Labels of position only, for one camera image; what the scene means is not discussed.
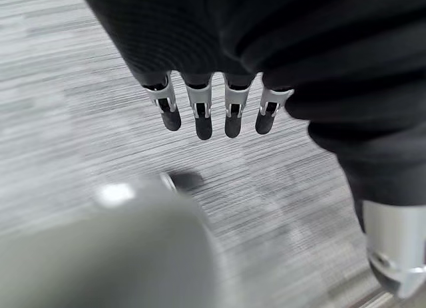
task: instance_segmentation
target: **black fingertip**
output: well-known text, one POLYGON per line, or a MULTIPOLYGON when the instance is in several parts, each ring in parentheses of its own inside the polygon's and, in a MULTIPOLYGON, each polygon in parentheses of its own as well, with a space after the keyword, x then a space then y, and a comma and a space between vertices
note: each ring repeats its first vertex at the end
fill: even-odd
POLYGON ((269 133, 272 129, 274 119, 275 116, 272 116, 271 112, 266 111, 265 115, 262 115, 259 110, 258 117, 256 119, 256 132, 261 135, 269 133))
POLYGON ((180 120, 180 114, 179 114, 179 110, 176 107, 176 110, 174 112, 170 112, 170 111, 165 111, 161 114, 162 117, 162 121, 165 125, 165 127, 168 130, 171 131, 176 131, 180 128, 181 125, 181 120, 180 120))
POLYGON ((197 136, 201 140, 208 140, 212 137, 213 128, 212 128, 212 118, 198 117, 195 119, 195 129, 197 131, 197 136))
POLYGON ((225 117, 225 134, 229 138, 237 137, 241 131, 241 118, 238 118, 237 115, 232 113, 231 117, 225 117))

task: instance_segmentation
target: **robotic hand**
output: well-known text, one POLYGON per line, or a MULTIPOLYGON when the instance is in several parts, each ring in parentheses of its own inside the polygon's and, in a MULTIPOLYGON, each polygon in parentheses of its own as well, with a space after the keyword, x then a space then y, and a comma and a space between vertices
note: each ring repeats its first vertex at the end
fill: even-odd
POLYGON ((203 140, 212 131, 211 72, 225 73, 229 137, 239 133, 250 75, 264 73, 260 134, 294 89, 286 109, 337 156, 377 280, 399 297, 418 289, 426 279, 426 0, 87 2, 170 130, 180 126, 170 70, 182 72, 203 140), (160 78, 150 82, 150 73, 160 78))

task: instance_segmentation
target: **gray carpet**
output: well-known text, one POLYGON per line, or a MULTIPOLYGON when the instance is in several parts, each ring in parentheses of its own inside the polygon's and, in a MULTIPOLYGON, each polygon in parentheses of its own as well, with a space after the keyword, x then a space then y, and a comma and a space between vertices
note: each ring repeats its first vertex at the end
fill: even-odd
POLYGON ((206 185, 192 195, 227 262, 227 306, 361 307, 378 298, 375 307, 423 307, 378 291, 345 179, 306 124, 280 111, 268 135, 256 133, 260 77, 230 139, 214 75, 206 142, 181 78, 172 79, 178 132, 163 127, 83 0, 0 0, 1 233, 90 212, 99 183, 193 169, 206 185))

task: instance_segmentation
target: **gray object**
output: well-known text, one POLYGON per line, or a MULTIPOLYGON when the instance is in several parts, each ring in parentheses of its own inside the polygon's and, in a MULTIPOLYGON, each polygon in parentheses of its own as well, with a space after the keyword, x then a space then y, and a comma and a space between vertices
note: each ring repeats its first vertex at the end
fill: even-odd
POLYGON ((85 219, 0 244, 0 307, 215 307, 214 242, 164 181, 99 186, 85 219))

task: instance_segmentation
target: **silver metal joint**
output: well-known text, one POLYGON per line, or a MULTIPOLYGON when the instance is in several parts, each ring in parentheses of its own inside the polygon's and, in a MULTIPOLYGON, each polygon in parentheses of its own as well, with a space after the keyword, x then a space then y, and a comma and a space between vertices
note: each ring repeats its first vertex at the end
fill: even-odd
POLYGON ((426 281, 426 206, 363 201, 367 256, 383 288, 408 298, 426 281))
POLYGON ((244 90, 233 90, 229 87, 228 81, 225 78, 225 109, 226 116, 231 117, 231 106, 233 104, 239 105, 238 118, 241 118, 244 108, 246 107, 248 93, 252 83, 244 90))
POLYGON ((197 104, 204 104, 204 116, 209 118, 212 109, 212 79, 210 78, 208 85, 204 88, 196 89, 186 85, 186 90, 188 91, 189 104, 195 118, 200 117, 197 104))
POLYGON ((172 79, 170 78, 170 72, 167 73, 167 85, 162 90, 150 90, 149 88, 145 89, 148 93, 149 99, 158 107, 161 114, 164 113, 163 109, 161 109, 159 100, 166 99, 168 106, 170 107, 170 111, 174 112, 177 108, 176 105, 176 97, 174 95, 174 89, 172 84, 172 79))
POLYGON ((277 106, 275 107, 275 111, 274 113, 272 113, 272 117, 275 117, 275 115, 277 114, 277 111, 284 105, 287 98, 293 95, 293 93, 294 93, 294 89, 280 92, 280 91, 269 90, 267 88, 264 88, 264 90, 262 91, 262 97, 260 99, 260 114, 265 116, 268 103, 272 102, 272 103, 277 103, 277 106))

